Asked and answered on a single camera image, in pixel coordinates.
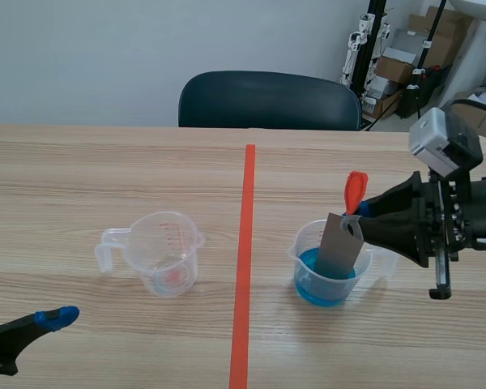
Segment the chair backrest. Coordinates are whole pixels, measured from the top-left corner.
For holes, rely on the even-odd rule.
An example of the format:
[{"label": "chair backrest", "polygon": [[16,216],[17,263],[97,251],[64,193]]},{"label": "chair backrest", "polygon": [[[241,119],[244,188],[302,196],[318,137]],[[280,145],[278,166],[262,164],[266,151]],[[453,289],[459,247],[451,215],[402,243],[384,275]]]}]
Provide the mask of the chair backrest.
[{"label": "chair backrest", "polygon": [[181,93],[180,127],[359,130],[356,95],[339,83],[264,71],[197,75]]}]

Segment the plastic measuring cup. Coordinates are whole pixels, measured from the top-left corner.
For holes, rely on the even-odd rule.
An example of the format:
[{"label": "plastic measuring cup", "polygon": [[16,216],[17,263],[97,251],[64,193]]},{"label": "plastic measuring cup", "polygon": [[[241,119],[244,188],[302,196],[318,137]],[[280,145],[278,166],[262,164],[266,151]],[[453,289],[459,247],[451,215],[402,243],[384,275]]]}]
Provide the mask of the plastic measuring cup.
[{"label": "plastic measuring cup", "polygon": [[297,292],[317,306],[336,306],[344,302],[360,278],[369,270],[373,260],[379,262],[380,275],[392,276],[399,255],[392,251],[364,244],[356,259],[354,272],[347,280],[334,280],[315,271],[318,247],[321,244],[326,220],[316,220],[299,230],[288,256],[295,260],[294,280]]},{"label": "plastic measuring cup", "polygon": [[162,297],[189,290],[198,275],[197,249],[205,243],[193,221],[178,212],[143,217],[128,229],[107,229],[95,253],[99,269],[112,271],[112,249],[139,274],[150,292]]}]

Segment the table surface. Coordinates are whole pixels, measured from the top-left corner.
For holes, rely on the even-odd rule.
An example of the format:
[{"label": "table surface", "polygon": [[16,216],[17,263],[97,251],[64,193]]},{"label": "table surface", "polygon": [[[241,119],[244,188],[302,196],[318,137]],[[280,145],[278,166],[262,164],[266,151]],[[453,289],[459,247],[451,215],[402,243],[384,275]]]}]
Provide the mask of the table surface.
[{"label": "table surface", "polygon": [[[249,387],[486,388],[486,253],[451,268],[453,297],[428,298],[433,269],[400,259],[332,310],[296,295],[285,251],[296,231],[343,210],[349,171],[378,195],[424,166],[407,134],[0,126],[0,323],[76,305],[0,388],[226,388],[245,145],[255,143]],[[484,163],[473,176],[486,176]],[[192,290],[153,297],[104,229],[177,210],[205,235]]]}]

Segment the orange tape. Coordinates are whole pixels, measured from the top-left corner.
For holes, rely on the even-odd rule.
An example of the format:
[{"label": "orange tape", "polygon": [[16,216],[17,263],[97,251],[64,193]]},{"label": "orange tape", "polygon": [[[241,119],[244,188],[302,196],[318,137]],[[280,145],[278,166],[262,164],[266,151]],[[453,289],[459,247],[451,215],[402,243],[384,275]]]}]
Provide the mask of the orange tape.
[{"label": "orange tape", "polygon": [[250,263],[252,260],[255,165],[256,146],[247,144],[241,198],[240,241],[237,250],[229,389],[247,389],[249,378]]}]

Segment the white equipment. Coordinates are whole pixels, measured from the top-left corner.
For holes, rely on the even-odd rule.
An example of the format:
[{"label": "white equipment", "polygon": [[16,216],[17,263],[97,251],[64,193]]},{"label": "white equipment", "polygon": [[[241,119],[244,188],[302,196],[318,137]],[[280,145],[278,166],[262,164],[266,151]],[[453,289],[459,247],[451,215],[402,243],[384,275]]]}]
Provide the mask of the white equipment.
[{"label": "white equipment", "polygon": [[[347,47],[349,50],[347,51],[346,57],[346,64],[342,69],[342,76],[339,77],[339,82],[342,85],[347,87],[351,86],[352,83],[352,72],[355,68],[356,64],[356,56],[360,51],[360,47],[365,45],[368,39],[371,36],[371,31],[373,30],[374,24],[374,14],[363,14],[360,17],[360,22],[358,23],[358,31],[352,33],[349,36],[349,42],[347,43]],[[377,59],[381,57],[383,44],[382,42],[389,37],[390,34],[390,25],[387,23],[387,15],[385,14],[382,17],[382,25],[378,30],[376,43],[373,50],[373,56],[371,57],[371,62],[369,63],[369,69],[367,72],[367,77],[365,79],[365,91],[362,94],[362,99],[365,97],[369,90],[369,84],[374,78],[374,74],[376,71],[376,62]]]}]

